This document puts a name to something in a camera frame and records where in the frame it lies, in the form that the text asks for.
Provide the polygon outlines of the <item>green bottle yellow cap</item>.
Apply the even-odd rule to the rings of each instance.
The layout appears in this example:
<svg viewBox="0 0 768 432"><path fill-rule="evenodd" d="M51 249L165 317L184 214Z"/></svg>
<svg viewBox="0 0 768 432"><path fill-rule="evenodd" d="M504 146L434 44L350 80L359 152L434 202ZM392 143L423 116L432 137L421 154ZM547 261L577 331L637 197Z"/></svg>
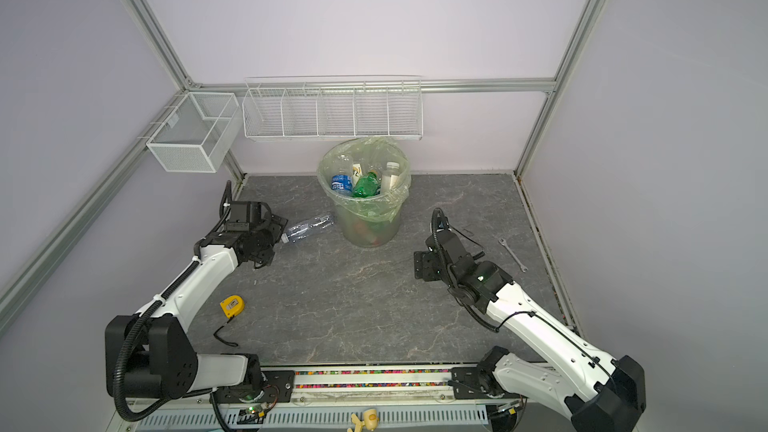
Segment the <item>green bottle yellow cap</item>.
<svg viewBox="0 0 768 432"><path fill-rule="evenodd" d="M355 198L371 198L380 193L380 177L376 171L370 171L356 182L352 196Z"/></svg>

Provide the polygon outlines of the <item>clear bottle blue label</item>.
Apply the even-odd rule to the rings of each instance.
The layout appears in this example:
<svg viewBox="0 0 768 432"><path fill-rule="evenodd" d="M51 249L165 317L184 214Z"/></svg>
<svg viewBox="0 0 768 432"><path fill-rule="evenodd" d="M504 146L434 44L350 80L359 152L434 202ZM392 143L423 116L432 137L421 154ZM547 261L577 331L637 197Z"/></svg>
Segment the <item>clear bottle blue label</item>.
<svg viewBox="0 0 768 432"><path fill-rule="evenodd" d="M346 156L338 157L331 167L330 188L342 196L353 194L353 162Z"/></svg>

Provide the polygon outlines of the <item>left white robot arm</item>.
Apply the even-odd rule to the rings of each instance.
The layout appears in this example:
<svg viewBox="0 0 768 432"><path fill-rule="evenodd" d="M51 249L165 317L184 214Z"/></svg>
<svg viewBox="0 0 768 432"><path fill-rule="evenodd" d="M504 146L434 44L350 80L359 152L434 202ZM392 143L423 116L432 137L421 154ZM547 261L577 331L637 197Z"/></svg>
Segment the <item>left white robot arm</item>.
<svg viewBox="0 0 768 432"><path fill-rule="evenodd" d="M118 315L105 329L106 388L117 414L139 422L165 404L243 387L260 398L267 379L257 355L201 354L187 331L210 295L244 264L260 269L288 225L265 202L222 194L218 220L193 246L193 256L173 281L137 312Z"/></svg>

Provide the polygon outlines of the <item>clear bottle green cap small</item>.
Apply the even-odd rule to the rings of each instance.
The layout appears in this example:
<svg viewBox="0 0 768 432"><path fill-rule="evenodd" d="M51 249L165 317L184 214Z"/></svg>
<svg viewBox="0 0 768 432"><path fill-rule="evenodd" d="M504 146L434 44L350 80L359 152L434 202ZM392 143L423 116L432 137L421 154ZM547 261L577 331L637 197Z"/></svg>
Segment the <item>clear bottle green cap small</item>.
<svg viewBox="0 0 768 432"><path fill-rule="evenodd" d="M352 187L355 188L358 181L363 177L363 167L360 163L354 162L352 164L352 171L350 175L350 180Z"/></svg>

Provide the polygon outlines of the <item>clear bottle dark blue neck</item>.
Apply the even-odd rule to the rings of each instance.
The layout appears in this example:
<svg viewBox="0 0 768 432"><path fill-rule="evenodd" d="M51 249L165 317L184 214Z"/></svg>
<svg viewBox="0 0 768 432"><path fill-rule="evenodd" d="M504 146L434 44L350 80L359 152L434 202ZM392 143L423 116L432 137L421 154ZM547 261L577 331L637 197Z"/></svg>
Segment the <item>clear bottle dark blue neck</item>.
<svg viewBox="0 0 768 432"><path fill-rule="evenodd" d="M282 243L296 243L334 224L331 213L325 213L289 225L281 235Z"/></svg>

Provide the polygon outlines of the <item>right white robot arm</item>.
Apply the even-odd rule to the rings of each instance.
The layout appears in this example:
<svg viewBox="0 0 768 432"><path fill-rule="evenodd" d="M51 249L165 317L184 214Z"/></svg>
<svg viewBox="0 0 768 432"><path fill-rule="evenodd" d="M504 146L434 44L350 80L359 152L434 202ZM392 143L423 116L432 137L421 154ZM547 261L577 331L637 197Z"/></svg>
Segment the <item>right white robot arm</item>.
<svg viewBox="0 0 768 432"><path fill-rule="evenodd" d="M482 253L464 247L442 209L433 210L426 248L414 254L414 275L443 282L480 326L508 330L541 358L528 362L495 346L470 379L456 380L463 393L533 400L568 419L577 431L633 431L647 407L645 372L633 358L615 358L578 336L536 303L513 277Z"/></svg>

